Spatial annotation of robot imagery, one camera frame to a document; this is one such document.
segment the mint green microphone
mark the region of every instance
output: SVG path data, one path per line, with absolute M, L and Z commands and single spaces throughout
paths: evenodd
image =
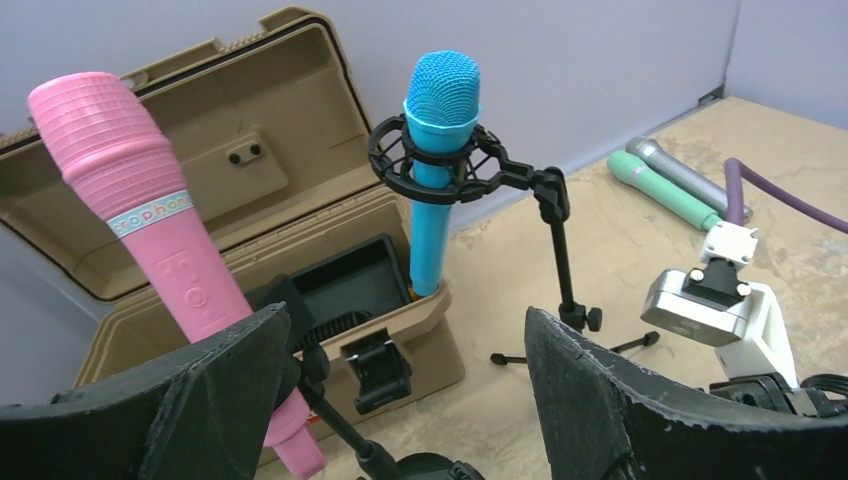
M 613 152 L 607 159 L 607 167 L 615 178 L 636 187 L 699 230 L 709 231 L 721 221 L 715 210 L 651 170 L 636 155 L 622 150 Z

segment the open case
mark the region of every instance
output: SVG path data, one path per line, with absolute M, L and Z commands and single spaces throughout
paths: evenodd
M 232 45 L 211 40 L 124 77 L 170 139 L 230 271 L 246 293 L 281 274 L 314 283 L 333 257 L 353 247 L 379 256 L 371 246 L 379 243 L 393 246 L 389 257 L 408 282 L 408 203 L 368 164 L 369 122 L 332 25 L 299 7 L 259 23 L 259 33 Z M 0 184 L 4 225 L 114 305 L 77 386 L 187 344 L 130 254 L 62 182 L 34 128 L 0 138 Z M 444 321 L 449 304 L 442 284 L 432 296 L 333 331 L 321 342 L 330 403 L 357 423 L 460 381 L 461 357 Z M 355 407 L 363 396 L 364 414 Z M 310 421 L 318 438 L 331 433 Z M 266 449 L 260 465 L 275 458 Z

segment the table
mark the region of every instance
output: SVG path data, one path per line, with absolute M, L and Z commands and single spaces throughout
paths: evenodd
M 654 135 L 672 155 L 723 184 L 735 156 L 789 192 L 848 218 L 848 132 L 737 98 L 721 100 Z M 848 237 L 745 187 L 760 229 L 741 279 L 770 285 L 786 319 L 800 377 L 848 373 Z M 703 233 L 615 180 L 599 162 L 568 178 L 566 223 L 577 301 L 604 310 L 588 335 L 605 346 L 653 327 L 639 319 L 648 287 L 666 268 L 698 265 Z M 492 352 L 524 352 L 528 306 L 556 313 L 558 287 L 548 227 L 525 198 L 453 235 L 446 277 L 448 321 L 463 352 L 466 379 L 357 428 L 396 458 L 433 451 L 474 465 L 486 478 L 545 479 L 550 470 L 527 370 L 498 367 Z M 659 343 L 625 355 L 693 387 L 724 379 L 712 349 L 662 332 Z M 353 479 L 352 452 L 337 437 L 322 442 L 328 466 L 315 478 Z M 275 462 L 257 479 L 285 478 Z

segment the case latch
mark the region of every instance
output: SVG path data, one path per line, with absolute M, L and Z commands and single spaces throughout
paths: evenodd
M 386 330 L 356 341 L 344 352 L 359 378 L 354 406 L 360 415 L 412 394 L 412 368 Z

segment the blue microphone grille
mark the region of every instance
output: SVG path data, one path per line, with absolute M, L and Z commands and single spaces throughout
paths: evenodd
M 431 125 L 450 127 L 474 120 L 479 104 L 480 70 L 474 60 L 450 50 L 421 57 L 406 97 L 410 114 Z

